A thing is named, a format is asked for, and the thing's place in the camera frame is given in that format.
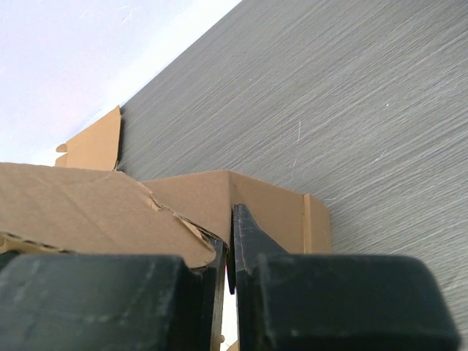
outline white wall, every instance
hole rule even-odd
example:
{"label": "white wall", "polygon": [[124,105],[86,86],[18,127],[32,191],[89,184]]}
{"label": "white wall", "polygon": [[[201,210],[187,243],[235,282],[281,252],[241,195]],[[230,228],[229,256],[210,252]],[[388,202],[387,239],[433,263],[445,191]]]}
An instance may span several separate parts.
{"label": "white wall", "polygon": [[[240,0],[1,0],[0,162],[55,147],[124,104]],[[226,350],[236,339],[225,294]]]}

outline cardboard edge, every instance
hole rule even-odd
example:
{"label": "cardboard edge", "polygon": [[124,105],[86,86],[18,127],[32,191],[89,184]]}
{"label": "cardboard edge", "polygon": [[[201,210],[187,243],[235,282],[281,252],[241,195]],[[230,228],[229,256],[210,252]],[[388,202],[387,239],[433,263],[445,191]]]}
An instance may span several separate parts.
{"label": "cardboard edge", "polygon": [[174,211],[172,208],[168,208],[166,205],[163,205],[161,204],[154,196],[154,193],[151,192],[151,190],[149,190],[144,184],[140,183],[141,186],[144,186],[149,192],[150,192],[150,199],[151,199],[151,202],[156,206],[156,210],[157,211],[161,211],[161,210],[166,210],[166,211],[169,211],[169,212],[172,212],[172,214],[174,215],[175,218],[177,218],[179,220],[179,222],[185,226],[185,228],[191,232],[197,239],[200,240],[201,244],[204,245],[207,249],[209,249],[210,251],[212,252],[215,252],[215,249],[213,247],[213,245],[210,243],[210,241],[208,240],[208,236],[209,237],[212,237],[212,238],[215,238],[217,240],[221,240],[220,238],[218,238],[217,235],[211,233],[210,231],[206,230],[205,228],[201,227],[200,225],[198,225],[197,223],[194,223],[193,221],[191,221],[190,219],[186,218],[184,215],[180,214],[180,213],[177,213],[176,211]]}
{"label": "cardboard edge", "polygon": [[289,253],[303,252],[304,194],[236,172],[231,182],[232,205],[246,205],[258,226]]}
{"label": "cardboard edge", "polygon": [[303,216],[303,247],[305,254],[330,254],[332,234],[330,211],[316,197],[305,194]]}
{"label": "cardboard edge", "polygon": [[239,341],[236,341],[236,342],[234,342],[234,344],[229,346],[227,351],[239,351]]}
{"label": "cardboard edge", "polygon": [[56,246],[43,244],[37,241],[26,240],[10,233],[0,233],[0,254],[17,251],[24,254],[53,254],[72,252]]}
{"label": "cardboard edge", "polygon": [[67,144],[64,143],[64,144],[60,144],[59,146],[57,146],[56,152],[59,152],[59,153],[67,152]]}
{"label": "cardboard edge", "polygon": [[121,108],[119,105],[117,105],[115,108],[104,114],[101,118],[99,118],[97,121],[95,121],[93,124],[90,126],[87,126],[85,129],[82,129],[79,131],[76,135],[68,139],[67,142],[60,144],[59,146],[56,147],[56,152],[57,153],[65,153],[64,155],[59,156],[56,159],[55,166],[56,167],[68,167],[67,166],[67,154],[69,153],[69,147],[68,144],[71,140],[74,140],[78,135],[81,135],[83,132],[85,132],[87,129],[93,127],[96,123],[98,123],[101,119],[103,118],[118,118],[118,129],[117,129],[117,134],[118,134],[118,141],[117,141],[117,152],[116,152],[116,162],[113,166],[112,170],[117,170],[118,163],[120,162],[121,159],[121,153],[122,153],[122,133],[123,133],[123,118],[122,118],[122,113],[121,113]]}
{"label": "cardboard edge", "polygon": [[[227,230],[228,236],[225,237],[225,238],[221,235],[221,233],[220,233],[220,235],[218,235],[214,231],[206,229],[206,226],[207,226],[206,224],[205,224],[205,226],[203,226],[201,224],[198,224],[196,220],[190,219],[189,218],[190,216],[187,215],[186,213],[184,214],[183,211],[176,211],[173,208],[171,208],[170,205],[166,205],[166,204],[160,202],[157,199],[156,190],[154,190],[154,188],[151,186],[153,182],[164,181],[165,179],[169,179],[169,178],[174,180],[174,181],[177,181],[178,179],[185,179],[185,178],[187,178],[187,176],[200,176],[200,175],[203,175],[203,174],[207,174],[207,175],[211,175],[211,176],[215,175],[215,176],[222,177],[223,181],[225,182],[223,187],[225,188],[225,194],[227,195],[227,199],[226,199],[227,203],[229,204],[229,206],[227,206],[229,208],[229,216],[228,216],[229,217],[229,219],[228,219],[229,228]],[[181,217],[184,221],[187,221],[188,223],[193,224],[196,228],[198,228],[198,230],[201,230],[202,233],[205,236],[222,241],[224,243],[224,245],[227,246],[227,248],[228,248],[229,245],[230,245],[230,231],[231,231],[230,223],[232,221],[232,218],[231,218],[232,217],[231,216],[232,204],[231,204],[231,191],[230,191],[230,189],[231,189],[230,188],[230,186],[231,186],[230,174],[231,174],[231,172],[229,170],[209,170],[209,171],[205,171],[205,172],[175,175],[175,176],[168,177],[168,178],[161,178],[161,179],[153,179],[153,180],[150,180],[150,181],[144,181],[144,182],[142,182],[142,185],[146,186],[150,190],[150,192],[154,195],[153,200],[156,202],[157,206],[169,209],[174,214],[177,214],[177,216]]]}
{"label": "cardboard edge", "polygon": [[66,167],[67,166],[67,155],[63,154],[56,158],[55,167]]}

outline cardboard flap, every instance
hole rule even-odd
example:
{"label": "cardboard flap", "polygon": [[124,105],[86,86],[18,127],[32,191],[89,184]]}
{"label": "cardboard flap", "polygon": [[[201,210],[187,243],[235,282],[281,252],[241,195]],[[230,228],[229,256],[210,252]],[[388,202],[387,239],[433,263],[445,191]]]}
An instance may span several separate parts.
{"label": "cardboard flap", "polygon": [[178,254],[193,268],[215,258],[195,226],[120,172],[0,163],[0,194],[2,238],[82,253]]}
{"label": "cardboard flap", "polygon": [[304,253],[303,195],[231,173],[233,204],[243,203],[255,221],[288,252]]}
{"label": "cardboard flap", "polygon": [[56,159],[56,167],[66,167],[67,166],[67,154],[63,154]]}
{"label": "cardboard flap", "polygon": [[330,254],[332,250],[330,213],[310,194],[304,195],[304,253]]}
{"label": "cardboard flap", "polygon": [[143,183],[155,198],[197,223],[207,231],[230,242],[230,172],[226,170],[178,175]]}
{"label": "cardboard flap", "polygon": [[67,157],[56,166],[89,170],[115,170],[118,161],[121,115],[116,107],[100,120],[57,147]]}
{"label": "cardboard flap", "polygon": [[56,152],[67,152],[67,144],[60,144],[57,146]]}
{"label": "cardboard flap", "polygon": [[64,250],[35,241],[24,240],[9,233],[0,233],[0,254],[8,251],[25,252],[28,254],[45,254],[63,252]]}
{"label": "cardboard flap", "polygon": [[328,209],[315,197],[226,170],[143,183],[162,204],[230,245],[231,208],[244,204],[290,253],[331,252]]}

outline brown cardboard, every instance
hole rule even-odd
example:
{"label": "brown cardboard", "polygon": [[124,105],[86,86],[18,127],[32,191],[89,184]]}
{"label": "brown cardboard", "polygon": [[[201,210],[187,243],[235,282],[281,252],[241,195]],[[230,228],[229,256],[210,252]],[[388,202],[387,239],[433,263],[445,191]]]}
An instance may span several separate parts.
{"label": "brown cardboard", "polygon": [[208,236],[230,243],[243,203],[291,253],[329,253],[327,208],[311,195],[226,170],[139,183],[115,171],[0,163],[0,253],[179,254],[214,259]]}
{"label": "brown cardboard", "polygon": [[229,346],[229,349],[227,351],[239,351],[239,341],[236,341],[234,344]]}
{"label": "brown cardboard", "polygon": [[191,222],[230,240],[232,205],[243,203],[258,225],[290,253],[331,252],[328,209],[315,197],[244,175],[217,170],[143,183]]}
{"label": "brown cardboard", "polygon": [[57,147],[66,152],[56,160],[56,167],[89,170],[115,170],[118,162],[121,115],[116,107],[100,120]]}
{"label": "brown cardboard", "polygon": [[120,172],[0,164],[0,252],[179,254],[214,259],[204,235]]}

